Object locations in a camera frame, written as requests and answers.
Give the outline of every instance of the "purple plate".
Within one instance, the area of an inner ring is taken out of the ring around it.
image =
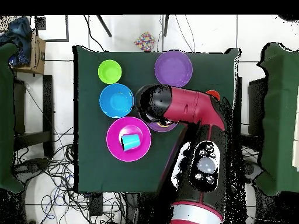
[[[193,68],[188,56],[181,51],[168,51],[155,63],[155,74],[161,84],[183,87],[190,81]]]
[[[158,125],[157,123],[155,122],[152,122],[152,123],[147,123],[147,125],[154,131],[157,131],[157,132],[167,132],[167,131],[171,131],[173,128],[176,127],[177,123],[173,123],[171,124],[170,126],[168,127],[161,127],[160,125]]]

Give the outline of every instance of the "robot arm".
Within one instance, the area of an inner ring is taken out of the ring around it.
[[[172,170],[177,196],[170,224],[222,224],[225,121],[216,99],[193,90],[147,85],[138,91],[136,104],[146,122],[188,125]]]

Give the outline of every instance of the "blue cable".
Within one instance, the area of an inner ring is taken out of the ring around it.
[[[66,178],[66,180],[68,180],[68,178],[70,178],[70,177],[74,178],[72,175],[69,175],[69,176]],[[51,219],[51,220],[55,219],[55,216],[54,216],[54,215],[47,213],[47,208],[48,208],[49,205],[51,205],[51,204],[53,204],[53,203],[56,203],[56,199],[57,199],[57,198],[62,198],[62,199],[63,199],[63,197],[60,196],[60,195],[63,194],[64,192],[62,192],[61,194],[58,194],[58,195],[56,196],[57,191],[60,190],[60,187],[61,187],[62,185],[63,185],[63,181],[60,183],[60,185],[59,185],[58,187],[56,187],[56,191],[55,191],[55,193],[54,193],[54,199],[51,200],[51,201],[46,205],[45,214],[46,214],[46,218],[48,218],[48,219]]]

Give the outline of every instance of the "small toy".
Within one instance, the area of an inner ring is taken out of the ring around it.
[[[135,41],[135,45],[143,51],[151,51],[155,46],[155,38],[146,31]]]

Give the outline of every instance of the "green bowl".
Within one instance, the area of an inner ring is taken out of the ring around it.
[[[105,60],[99,66],[98,75],[104,83],[116,83],[121,77],[121,67],[114,60]]]

